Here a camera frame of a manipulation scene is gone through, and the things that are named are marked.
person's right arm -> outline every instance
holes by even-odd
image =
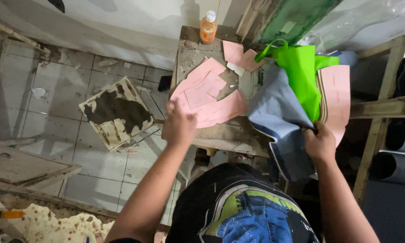
[[[320,121],[318,134],[304,132],[305,148],[318,173],[319,197],[326,241],[378,243],[378,237],[358,206],[335,160],[336,139]]]

dirty floor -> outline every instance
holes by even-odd
[[[0,83],[0,140],[34,136],[36,143],[19,149],[83,166],[80,174],[43,192],[120,212],[166,142],[158,132],[133,148],[136,154],[108,152],[78,104],[126,75],[154,90],[154,101],[147,94],[141,97],[155,118],[163,119],[168,93],[157,87],[161,76],[172,72],[123,60],[101,67],[99,62],[108,58],[59,47],[57,53],[44,63],[37,50],[11,41]],[[36,99],[32,88],[46,93]],[[176,182],[162,224],[171,222],[179,188]]]

white bottle cap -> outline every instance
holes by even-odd
[[[216,13],[213,10],[210,10],[205,14],[205,19],[207,19],[208,22],[213,22],[216,20]]]

hand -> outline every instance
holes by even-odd
[[[312,130],[304,131],[304,147],[314,163],[336,163],[336,138],[329,128],[321,121],[315,121],[318,134]]]
[[[162,136],[169,145],[190,146],[196,134],[196,117],[185,114],[177,100],[170,100],[166,108],[167,120]]]

person's left arm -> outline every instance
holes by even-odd
[[[171,187],[196,133],[196,118],[185,115],[177,102],[167,104],[163,137],[167,146],[124,205],[105,242],[133,238],[153,242]]]

